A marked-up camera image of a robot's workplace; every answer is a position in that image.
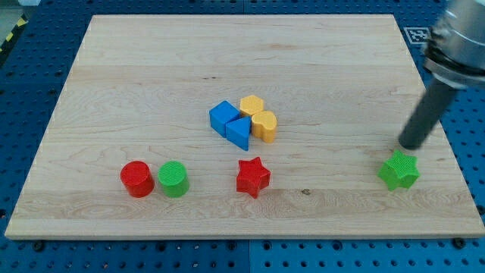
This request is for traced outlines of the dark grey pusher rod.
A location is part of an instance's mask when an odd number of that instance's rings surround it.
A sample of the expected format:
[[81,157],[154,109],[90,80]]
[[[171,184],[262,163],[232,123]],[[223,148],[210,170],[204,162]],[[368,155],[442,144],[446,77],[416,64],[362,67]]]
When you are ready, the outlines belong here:
[[457,93],[458,88],[433,78],[402,129],[399,144],[405,149],[419,149]]

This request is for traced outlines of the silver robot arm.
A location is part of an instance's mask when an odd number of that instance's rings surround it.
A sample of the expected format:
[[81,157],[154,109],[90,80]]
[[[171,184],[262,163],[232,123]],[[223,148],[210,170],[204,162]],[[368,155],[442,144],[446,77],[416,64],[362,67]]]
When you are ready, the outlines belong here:
[[419,149],[457,93],[484,88],[484,2],[451,1],[423,46],[432,79],[399,135],[399,144]]

